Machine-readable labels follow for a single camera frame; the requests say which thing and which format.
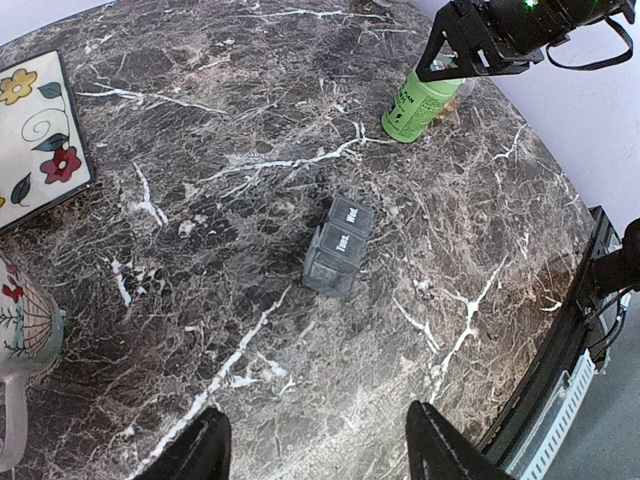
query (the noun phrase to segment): green bottle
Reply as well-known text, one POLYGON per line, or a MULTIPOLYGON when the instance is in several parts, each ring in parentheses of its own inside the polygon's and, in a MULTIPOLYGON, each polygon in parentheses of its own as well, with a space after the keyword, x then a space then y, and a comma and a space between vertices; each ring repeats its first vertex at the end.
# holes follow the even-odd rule
POLYGON ((382 128, 401 143, 411 143, 438 116, 464 79, 423 83, 415 69, 404 82, 393 105, 382 115, 382 128))

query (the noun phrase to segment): black cable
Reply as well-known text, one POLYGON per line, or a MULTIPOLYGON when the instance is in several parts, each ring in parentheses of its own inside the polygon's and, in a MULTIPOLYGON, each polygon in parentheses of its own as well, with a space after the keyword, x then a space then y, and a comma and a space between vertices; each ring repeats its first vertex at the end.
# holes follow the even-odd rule
POLYGON ((627 316, 627 309, 622 309, 622 297, 624 297, 627 293, 629 293, 631 290, 633 290, 633 288, 629 287, 624 289, 622 292, 620 292, 613 300, 607 302, 607 304, 605 306, 603 306, 600 310, 598 310, 597 313, 595 313, 591 318, 598 316, 600 314, 602 314, 607 308, 609 308, 611 305, 614 304, 614 302, 618 302, 618 308, 617 308, 617 312, 616 312, 616 321, 614 322, 614 324, 611 326, 611 328, 609 329, 609 331, 607 332, 607 334, 601 338, 600 340, 598 340, 596 343, 594 343, 593 345, 591 345, 589 347, 589 350, 591 350, 593 347, 601 344, 602 342, 605 342, 606 340, 609 339, 609 337, 611 338, 611 341, 607 342, 605 344, 605 346, 603 348, 600 349, 600 351, 598 352, 597 355, 592 355, 591 358, 594 361, 597 361, 598 358, 600 358, 600 356, 609 348, 611 348, 611 346, 613 345, 613 343, 618 339, 618 337, 620 336, 620 332, 622 332, 622 327, 624 326, 624 321, 626 319, 627 316))
POLYGON ((622 327, 624 327, 625 318, 627 318, 627 312, 622 312, 622 315, 620 315, 620 328, 618 328, 618 330, 616 331, 611 341, 607 343, 604 347, 602 347, 602 349, 598 352, 596 356, 592 357, 594 360, 597 360, 598 358, 600 358, 600 355, 602 355, 609 348, 611 348, 613 343, 618 339, 618 337, 620 336, 620 332, 622 332, 622 327))
POLYGON ((607 25, 613 28, 613 30, 618 35, 620 35, 620 38, 622 38, 624 43, 627 45, 628 49, 622 55, 618 55, 617 57, 609 58, 607 60, 601 60, 599 62, 589 63, 588 65, 578 65, 578 66, 562 65, 561 63, 558 63, 557 61, 555 61, 554 58, 551 56, 551 52, 549 50, 553 45, 547 45, 547 58, 549 59, 549 62, 551 62, 552 65, 555 65, 556 67, 564 68, 565 70, 578 70, 578 71, 589 72, 593 70, 600 70, 601 68, 610 67, 612 65, 618 65, 620 63, 626 62, 627 60, 630 60, 631 57, 633 57, 633 40, 631 39, 631 36, 626 32, 626 30, 622 27, 622 25, 615 22, 611 17, 606 17, 604 21, 607 22, 607 25))
MULTIPOLYGON (((614 298, 613 300, 618 301, 618 308, 616 309, 616 320, 615 322, 613 322, 613 325, 611 325, 611 328, 609 329, 609 331, 604 337, 602 337, 593 345, 589 345, 589 350, 591 350, 593 347, 600 345, 602 342, 606 342, 609 339, 609 337, 615 332, 616 328, 618 328, 618 325, 620 325, 620 320, 618 320, 618 317, 620 316, 620 302, 622 301, 622 295, 617 295, 616 298, 614 298)), ((604 309, 600 309, 600 313, 602 313, 604 310, 609 308, 608 306, 605 306, 605 307, 606 308, 604 309)))

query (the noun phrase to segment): white marble vein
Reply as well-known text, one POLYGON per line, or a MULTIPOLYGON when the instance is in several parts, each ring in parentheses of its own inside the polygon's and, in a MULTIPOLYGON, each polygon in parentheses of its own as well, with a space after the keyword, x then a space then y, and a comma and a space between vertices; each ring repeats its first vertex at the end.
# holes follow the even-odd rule
POLYGON ((313 10, 291 10, 288 12, 276 12, 276 13, 266 13, 262 15, 241 15, 242 17, 258 17, 258 18, 272 18, 272 17, 291 17, 291 16, 299 16, 299 15, 309 15, 316 18, 331 18, 331 17, 362 17, 362 18, 375 18, 377 20, 388 20, 385 17, 380 15, 369 15, 363 13, 347 13, 342 10, 333 10, 330 12, 315 12, 313 10))
POLYGON ((392 144, 393 142, 388 140, 379 140, 369 138, 365 135, 364 125, 358 124, 356 122, 352 122, 356 129, 356 138, 353 138, 347 142, 344 142, 335 150, 329 153, 320 153, 313 158, 304 158, 298 160, 280 160, 273 162, 260 162, 260 163, 250 163, 247 165, 239 165, 237 167, 229 167, 223 170, 220 170, 215 175, 212 175, 207 178, 203 178, 198 180, 197 183, 206 183, 212 180, 217 180, 219 178, 225 177, 227 175, 231 175, 234 173, 247 172, 252 170, 264 170, 267 168, 299 168, 306 165, 312 165, 314 163, 322 162, 323 160, 328 160, 330 158, 341 158, 343 155, 348 155, 351 157, 356 157, 355 152, 349 149, 352 145, 360 145, 365 146, 368 143, 378 143, 378 144, 392 144))
POLYGON ((550 306, 550 307, 541 308, 540 310, 542 310, 543 312, 555 312, 556 310, 558 310, 562 306, 562 302, 554 300, 551 297, 544 297, 544 298, 546 298, 550 302, 553 302, 553 305, 550 306))
POLYGON ((116 274, 116 284, 118 285, 118 291, 126 307, 131 306, 131 294, 127 291, 127 287, 124 284, 124 277, 122 276, 122 264, 115 258, 111 262, 111 270, 116 274))
POLYGON ((498 273, 500 272, 500 270, 502 270, 502 267, 504 267, 504 264, 506 261, 507 261, 507 257, 505 256, 502 259, 502 262, 500 262, 500 265, 498 265, 498 268, 496 268, 493 271, 493 273, 491 274, 491 277, 489 277, 489 280, 487 280, 487 283, 485 284, 484 288, 480 292, 480 295, 478 295, 478 298, 476 298, 475 300, 469 300, 468 298, 463 297, 462 295, 459 295, 459 294, 454 295, 448 292, 447 290, 443 290, 447 296, 449 296, 454 300, 463 302, 467 306, 467 319, 466 319, 466 326, 464 331, 460 334, 460 336, 458 337, 458 340, 456 340, 456 343, 453 345, 453 348, 451 349, 451 351, 447 354, 446 357, 444 357, 444 360, 439 365, 439 369, 438 369, 439 371, 437 372, 439 376, 435 382, 433 392, 431 393, 431 399, 429 400, 430 403, 433 403, 438 397, 438 394, 440 393, 440 389, 442 388, 442 383, 445 380, 447 371, 449 370, 449 364, 451 363, 451 359, 453 358, 453 356, 456 354, 458 350, 460 350, 460 348, 464 344, 464 341, 467 339, 467 337, 469 336, 477 337, 478 330, 471 326, 471 320, 473 319, 473 316, 475 315, 475 313, 478 311, 478 308, 480 307, 480 302, 482 302, 482 300, 484 300, 484 297, 487 296, 487 293, 489 293, 489 289, 493 285, 493 282, 495 282, 496 277, 498 276, 498 273))
POLYGON ((524 125, 521 125, 520 128, 518 128, 518 132, 516 133, 515 137, 513 138, 513 143, 511 144, 511 147, 509 148, 509 150, 507 150, 504 153, 499 153, 498 155, 494 156, 493 160, 497 160, 499 158, 506 158, 507 160, 509 160, 511 155, 514 155, 515 160, 518 159, 518 141, 520 140, 520 134, 522 133, 522 130, 524 130, 524 128, 526 126, 527 126, 527 124, 525 123, 524 125))
POLYGON ((290 289, 291 289, 291 286, 288 286, 284 290, 284 292, 282 292, 282 295, 280 296, 280 298, 273 305, 271 305, 271 307, 269 307, 267 310, 262 312, 262 315, 260 315, 260 319, 258 320, 256 325, 251 330, 249 330, 249 332, 242 338, 242 340, 240 340, 240 343, 238 344, 238 348, 236 349, 236 351, 227 359, 226 362, 224 362, 220 370, 218 370, 218 372, 213 377, 213 380, 211 381, 207 389, 195 397, 189 411, 185 413, 182 416, 182 418, 180 418, 180 420, 178 420, 173 425, 173 427, 160 439, 160 441, 155 446, 155 448, 151 450, 147 458, 142 460, 138 464, 138 468, 131 475, 126 477, 127 480, 133 480, 136 475, 139 475, 140 473, 142 473, 145 467, 149 463, 151 463, 153 460, 155 460, 157 457, 159 457, 160 454, 166 448, 166 446, 180 432, 182 432, 182 430, 184 430, 189 425, 191 420, 193 420, 196 417, 196 415, 198 415, 202 411, 205 405, 207 405, 207 403, 210 402, 211 400, 210 397, 223 386, 225 382, 225 378, 227 378, 230 375, 231 370, 233 369, 233 366, 245 354, 247 350, 247 346, 249 345, 249 342, 251 342, 253 337, 255 337, 260 332, 260 330, 262 330, 262 327, 264 327, 269 323, 269 315, 271 315, 278 308, 280 308, 280 306, 282 305, 282 302, 284 301, 284 298, 286 297, 287 293, 289 293, 290 289))
POLYGON ((121 97, 121 98, 126 98, 128 100, 135 100, 136 104, 141 106, 144 104, 146 97, 151 97, 154 98, 156 100, 161 100, 163 102, 169 102, 169 103, 175 103, 176 105, 180 105, 181 107, 193 107, 193 108, 198 108, 200 110, 204 110, 205 112, 209 112, 209 113, 219 113, 222 115, 226 115, 227 112, 225 112, 224 110, 218 110, 216 108, 211 108, 211 107, 207 107, 206 105, 201 105, 199 103, 188 103, 188 102, 183 102, 182 100, 177 100, 175 98, 171 98, 171 97, 167 97, 166 95, 162 95, 160 93, 140 93, 140 92, 133 92, 131 90, 123 90, 121 88, 112 88, 109 85, 103 85, 102 83, 97 83, 94 82, 94 85, 101 87, 101 88, 106 88, 107 91, 106 92, 96 92, 96 93, 92 93, 92 92, 78 92, 77 95, 83 96, 83 97, 95 97, 95 98, 101 98, 101 97, 121 97))
POLYGON ((440 350, 440 347, 438 346, 438 342, 436 341, 436 338, 433 336, 433 333, 431 332, 429 321, 425 321, 424 324, 421 324, 420 322, 418 322, 415 318, 409 315, 409 312, 407 312, 405 308, 402 305, 400 305, 400 302, 398 302, 398 300, 396 300, 395 297, 393 298, 393 303, 396 304, 396 307, 398 308, 398 310, 400 310, 400 313, 402 313, 402 316, 406 318, 411 325, 416 327, 421 332, 424 332, 425 336, 427 337, 427 345, 429 346, 431 351, 433 353, 438 353, 438 351, 440 350))
POLYGON ((154 220, 160 227, 162 227, 163 225, 168 225, 169 219, 167 218, 167 216, 164 214, 162 209, 160 209, 160 207, 158 207, 151 201, 151 189, 149 188, 149 182, 147 181, 147 178, 144 176, 137 163, 133 162, 133 166, 135 167, 136 173, 138 174, 138 177, 140 177, 140 181, 142 182, 144 196, 141 202, 135 203, 131 206, 132 210, 143 210, 149 213, 149 215, 154 218, 154 220))

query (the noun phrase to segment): marble table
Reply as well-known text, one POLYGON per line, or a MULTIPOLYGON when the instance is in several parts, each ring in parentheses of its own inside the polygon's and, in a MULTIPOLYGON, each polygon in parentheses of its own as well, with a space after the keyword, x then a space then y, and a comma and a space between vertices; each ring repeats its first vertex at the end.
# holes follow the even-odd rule
POLYGON ((234 479, 407 478, 414 399, 482 435, 592 223, 489 81, 389 142, 428 32, 364 0, 121 0, 0 49, 62 52, 98 179, 2 241, 70 314, 15 478, 131 478, 205 405, 234 479), (377 212, 347 301, 300 283, 338 193, 377 212))

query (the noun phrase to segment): yellow flower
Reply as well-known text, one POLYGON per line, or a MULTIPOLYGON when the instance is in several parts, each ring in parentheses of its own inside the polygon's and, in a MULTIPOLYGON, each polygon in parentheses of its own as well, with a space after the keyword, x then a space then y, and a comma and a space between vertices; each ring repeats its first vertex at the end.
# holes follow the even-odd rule
POLYGON ((26 97, 32 91, 31 84, 36 81, 38 74, 29 72, 24 68, 16 70, 11 78, 5 78, 0 82, 0 102, 5 105, 13 105, 21 98, 26 97))

